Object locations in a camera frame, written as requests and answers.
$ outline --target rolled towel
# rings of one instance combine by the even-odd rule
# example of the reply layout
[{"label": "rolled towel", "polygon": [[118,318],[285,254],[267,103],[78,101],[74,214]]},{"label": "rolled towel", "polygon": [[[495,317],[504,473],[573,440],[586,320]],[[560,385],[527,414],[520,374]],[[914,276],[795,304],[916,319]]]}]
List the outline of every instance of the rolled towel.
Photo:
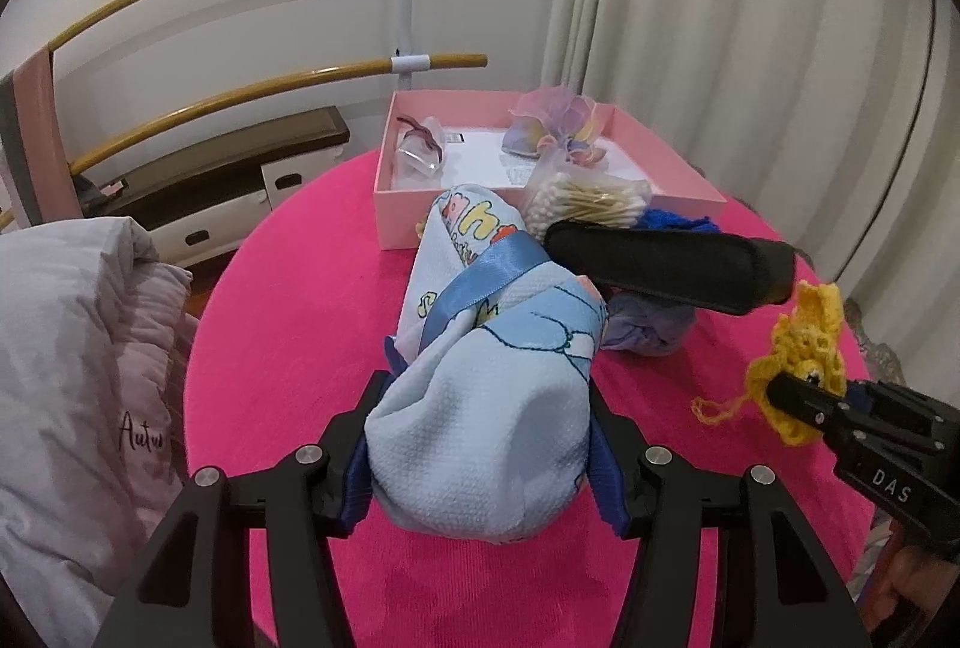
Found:
[{"label": "rolled towel", "polygon": [[[520,213],[478,186],[454,188],[431,208],[388,346],[400,374],[366,423],[374,494],[402,528],[529,538],[583,480],[589,368],[606,320],[589,281],[544,253],[443,330],[427,320],[454,280],[462,290],[510,265],[516,253],[504,247],[541,251],[516,236],[523,231]],[[496,260],[479,261],[493,247]]]}]

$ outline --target wooden drawer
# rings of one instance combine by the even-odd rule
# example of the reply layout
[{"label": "wooden drawer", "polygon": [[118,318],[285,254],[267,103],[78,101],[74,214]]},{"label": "wooden drawer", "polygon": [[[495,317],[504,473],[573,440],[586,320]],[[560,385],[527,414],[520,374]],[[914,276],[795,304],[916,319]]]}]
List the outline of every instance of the wooden drawer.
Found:
[{"label": "wooden drawer", "polygon": [[311,179],[328,172],[343,154],[343,145],[330,146],[263,164],[260,171],[263,173],[267,196],[270,197],[270,206],[277,208]]},{"label": "wooden drawer", "polygon": [[190,266],[236,250],[270,211],[267,192],[259,190],[166,223],[150,235],[161,260]]}]

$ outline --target yellow yarn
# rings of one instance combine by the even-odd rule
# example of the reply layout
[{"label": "yellow yarn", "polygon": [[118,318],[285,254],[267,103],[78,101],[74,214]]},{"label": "yellow yarn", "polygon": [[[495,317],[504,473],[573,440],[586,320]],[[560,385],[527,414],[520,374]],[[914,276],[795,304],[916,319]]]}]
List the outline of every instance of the yellow yarn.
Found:
[{"label": "yellow yarn", "polygon": [[767,385],[782,371],[800,380],[816,383],[834,397],[847,392],[847,375],[840,355],[843,331],[843,301],[836,285],[810,285],[800,280],[797,305],[786,316],[781,314],[770,332],[770,354],[760,356],[747,366],[745,392],[727,402],[702,397],[691,408],[700,423],[709,426],[733,418],[744,402],[757,402],[763,416],[781,436],[785,445],[806,445],[819,440],[820,432],[779,411],[767,399]]}]

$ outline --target pink tablecloth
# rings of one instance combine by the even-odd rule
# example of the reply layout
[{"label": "pink tablecloth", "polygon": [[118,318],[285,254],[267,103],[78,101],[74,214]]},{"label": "pink tablecloth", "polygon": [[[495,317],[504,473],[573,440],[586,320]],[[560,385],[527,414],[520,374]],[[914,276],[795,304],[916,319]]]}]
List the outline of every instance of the pink tablecloth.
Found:
[{"label": "pink tablecloth", "polygon": [[[265,469],[315,442],[335,413],[351,409],[368,375],[386,368],[414,260],[381,252],[373,225],[367,154],[327,173],[267,218],[230,263],[200,324],[187,375],[185,423],[191,471]],[[774,237],[731,202],[723,230]],[[799,276],[812,279],[800,264]],[[698,395],[741,393],[747,363],[764,352],[781,309],[747,317],[699,312],[685,347],[667,358],[604,352],[593,377],[611,409],[631,416],[648,442],[695,466],[742,474],[769,464],[784,480],[846,578],[860,554],[871,505],[832,476],[824,445],[787,449],[749,406],[707,428],[690,413]],[[851,377],[866,370],[850,332]],[[392,648],[606,648],[630,577],[635,543],[613,536],[589,493],[542,535],[511,545],[450,541],[395,528],[374,503],[349,541],[331,541],[357,645]],[[251,540],[253,612],[270,634],[262,533]],[[704,532],[691,646],[707,646],[716,536]]]}]

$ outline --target gray pillow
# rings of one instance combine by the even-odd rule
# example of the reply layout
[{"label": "gray pillow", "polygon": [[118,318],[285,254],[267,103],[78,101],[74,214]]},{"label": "gray pillow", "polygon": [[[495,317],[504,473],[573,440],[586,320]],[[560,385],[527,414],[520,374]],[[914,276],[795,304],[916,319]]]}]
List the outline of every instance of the gray pillow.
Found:
[{"label": "gray pillow", "polygon": [[129,218],[14,231],[0,266],[0,573],[50,648],[85,648],[179,489],[157,435],[190,275]]}]

